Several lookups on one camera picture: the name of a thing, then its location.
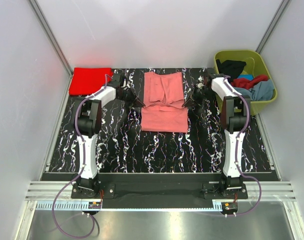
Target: plastic laundry basket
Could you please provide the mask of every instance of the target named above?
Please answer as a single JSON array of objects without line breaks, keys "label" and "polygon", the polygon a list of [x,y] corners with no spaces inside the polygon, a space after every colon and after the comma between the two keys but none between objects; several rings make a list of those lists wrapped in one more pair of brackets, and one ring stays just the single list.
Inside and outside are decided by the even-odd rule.
[{"label": "plastic laundry basket", "polygon": [[[218,52],[214,57],[214,69],[217,73],[218,68],[216,64],[216,60],[219,59],[221,63],[225,60],[235,60],[235,61],[244,61],[246,62],[246,66],[244,67],[244,71],[242,74],[251,74],[254,77],[264,74],[267,75],[270,79],[272,79],[270,73],[267,70],[267,67],[262,59],[262,57],[255,51],[251,50],[226,50]],[[275,87],[273,97],[269,101],[252,101],[251,102],[251,115],[256,115],[260,113],[268,104],[273,102],[277,98],[277,89]],[[220,111],[222,110],[223,101],[220,99],[218,95],[216,95],[216,99],[218,102],[218,106]]]}]

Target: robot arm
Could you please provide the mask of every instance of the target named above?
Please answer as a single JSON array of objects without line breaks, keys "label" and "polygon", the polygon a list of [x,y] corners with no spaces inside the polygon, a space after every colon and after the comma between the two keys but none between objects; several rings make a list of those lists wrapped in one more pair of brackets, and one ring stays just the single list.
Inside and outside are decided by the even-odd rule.
[{"label": "robot arm", "polygon": [[[77,116],[77,125],[82,137],[84,138],[84,143],[80,136],[77,136],[80,152],[80,169],[82,169],[82,159],[83,159],[83,147],[85,144],[85,166],[80,178],[76,181],[77,186],[82,189],[87,189],[90,191],[98,192],[98,181],[97,181],[97,167],[96,167],[96,140],[97,134],[101,129],[102,124],[102,107],[104,107],[108,102],[114,99],[119,99],[125,101],[129,107],[144,107],[145,104],[136,96],[134,91],[130,88],[129,82],[125,75],[114,74],[112,81],[107,84],[104,91],[100,92],[98,95],[92,99],[86,101],[81,107],[81,111]],[[76,110],[80,103],[83,101],[84,97],[78,97],[75,101],[72,116],[76,117]]]},{"label": "robot arm", "polygon": [[[226,136],[226,152],[225,164],[220,181],[220,191],[224,194],[230,191],[240,190],[243,186],[243,179],[237,169],[237,164],[239,164],[241,168],[242,144],[245,133],[239,135],[238,149],[236,149],[236,140],[239,132],[246,123],[246,116],[250,114],[250,112],[247,113],[244,103],[235,93],[241,94],[229,84],[223,74],[215,74],[212,68],[205,70],[204,81],[202,80],[194,87],[183,106],[201,106],[204,97],[211,91],[215,92],[223,100],[220,121]],[[251,100],[249,96],[243,97],[250,107]],[[239,160],[238,163],[236,163],[236,154]]]}]

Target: table surface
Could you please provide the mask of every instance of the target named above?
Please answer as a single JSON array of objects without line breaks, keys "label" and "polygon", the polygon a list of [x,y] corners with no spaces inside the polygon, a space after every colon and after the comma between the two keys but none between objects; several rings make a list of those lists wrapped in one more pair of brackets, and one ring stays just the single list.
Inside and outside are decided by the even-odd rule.
[{"label": "table surface", "polygon": [[[185,97],[204,68],[115,69],[124,72],[141,100],[144,73],[182,72]],[[61,123],[49,172],[74,173],[79,169],[79,149],[72,129],[74,97],[69,97]],[[224,165],[225,134],[215,96],[205,99],[202,107],[188,110],[188,132],[149,132],[140,127],[139,108],[126,108],[115,100],[102,109],[102,128],[96,143],[96,161],[101,173],[217,173]],[[251,117],[243,142],[242,170],[270,172],[271,166],[259,131]]]}]

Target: teal cloth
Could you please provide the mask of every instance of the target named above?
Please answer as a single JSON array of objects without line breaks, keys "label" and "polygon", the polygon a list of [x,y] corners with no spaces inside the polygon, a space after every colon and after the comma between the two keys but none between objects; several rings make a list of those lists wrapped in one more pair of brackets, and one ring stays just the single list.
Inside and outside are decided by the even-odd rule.
[{"label": "teal cloth", "polygon": [[241,74],[238,76],[238,79],[241,79],[241,78],[248,79],[249,81],[254,79],[253,75],[250,75],[250,74]]},{"label": "teal cloth", "polygon": [[250,96],[252,101],[268,101],[273,97],[274,84],[272,80],[261,81],[249,90],[245,88],[235,87],[241,95]]}]

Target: red clothing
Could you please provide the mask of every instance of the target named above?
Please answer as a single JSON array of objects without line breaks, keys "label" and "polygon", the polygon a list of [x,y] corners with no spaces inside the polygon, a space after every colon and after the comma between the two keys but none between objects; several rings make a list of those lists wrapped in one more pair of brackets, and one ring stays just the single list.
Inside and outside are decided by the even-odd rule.
[{"label": "red clothing", "polygon": [[71,86],[68,90],[70,95],[88,95],[100,90],[105,85],[105,74],[113,76],[110,68],[74,68]]},{"label": "red clothing", "polygon": [[262,74],[262,75],[258,75],[253,80],[248,80],[247,78],[234,79],[231,85],[236,88],[243,88],[248,90],[253,88],[259,82],[267,81],[268,79],[269,79],[268,76]]},{"label": "red clothing", "polygon": [[144,74],[142,131],[187,133],[187,107],[184,103],[182,73]]}]

